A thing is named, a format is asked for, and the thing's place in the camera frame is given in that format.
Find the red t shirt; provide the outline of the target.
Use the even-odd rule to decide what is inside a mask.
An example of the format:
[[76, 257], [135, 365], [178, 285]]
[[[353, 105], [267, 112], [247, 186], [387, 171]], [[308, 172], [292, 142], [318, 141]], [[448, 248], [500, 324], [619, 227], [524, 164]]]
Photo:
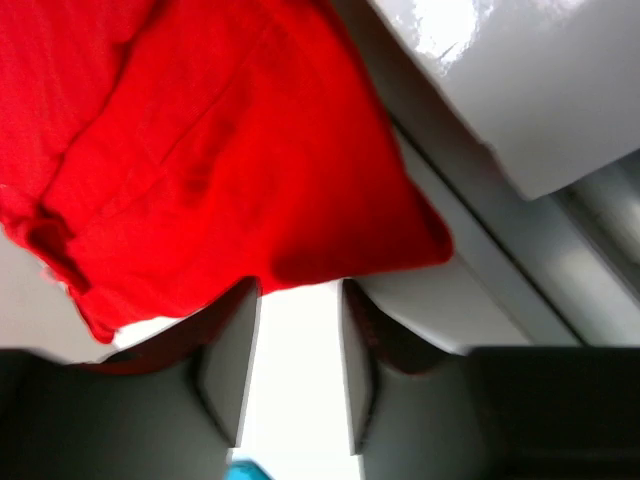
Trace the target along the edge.
[[1, 344], [447, 262], [327, 1], [1, 5]]

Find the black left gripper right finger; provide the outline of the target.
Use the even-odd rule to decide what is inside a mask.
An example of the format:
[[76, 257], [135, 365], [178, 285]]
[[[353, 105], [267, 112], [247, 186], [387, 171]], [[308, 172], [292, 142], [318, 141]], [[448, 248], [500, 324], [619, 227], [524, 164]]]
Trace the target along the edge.
[[635, 479], [635, 348], [448, 353], [341, 286], [351, 452], [367, 479]]

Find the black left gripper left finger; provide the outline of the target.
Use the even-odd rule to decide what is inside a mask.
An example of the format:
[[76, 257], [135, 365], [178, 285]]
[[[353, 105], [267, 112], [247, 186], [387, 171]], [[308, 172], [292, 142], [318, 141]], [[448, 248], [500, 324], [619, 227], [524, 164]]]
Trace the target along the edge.
[[99, 363], [1, 353], [5, 479], [221, 479], [241, 435], [259, 288]]

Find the teal t shirt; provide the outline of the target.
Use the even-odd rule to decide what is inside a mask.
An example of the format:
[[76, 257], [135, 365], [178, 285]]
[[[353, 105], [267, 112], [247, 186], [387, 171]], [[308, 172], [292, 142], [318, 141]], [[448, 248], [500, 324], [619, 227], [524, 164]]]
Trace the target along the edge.
[[270, 475], [251, 460], [238, 460], [229, 466], [225, 480], [272, 480]]

